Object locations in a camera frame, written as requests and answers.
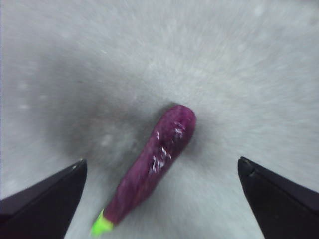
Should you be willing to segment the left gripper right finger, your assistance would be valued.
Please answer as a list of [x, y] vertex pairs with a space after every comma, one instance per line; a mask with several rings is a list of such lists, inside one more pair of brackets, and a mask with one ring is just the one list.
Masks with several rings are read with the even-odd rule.
[[319, 194], [245, 158], [238, 160], [244, 195], [266, 239], [317, 239]]

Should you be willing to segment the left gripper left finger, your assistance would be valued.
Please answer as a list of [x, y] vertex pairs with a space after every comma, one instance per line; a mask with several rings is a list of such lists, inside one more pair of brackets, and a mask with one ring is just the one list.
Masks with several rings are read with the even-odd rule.
[[62, 239], [81, 200], [87, 162], [77, 163], [0, 201], [2, 239]]

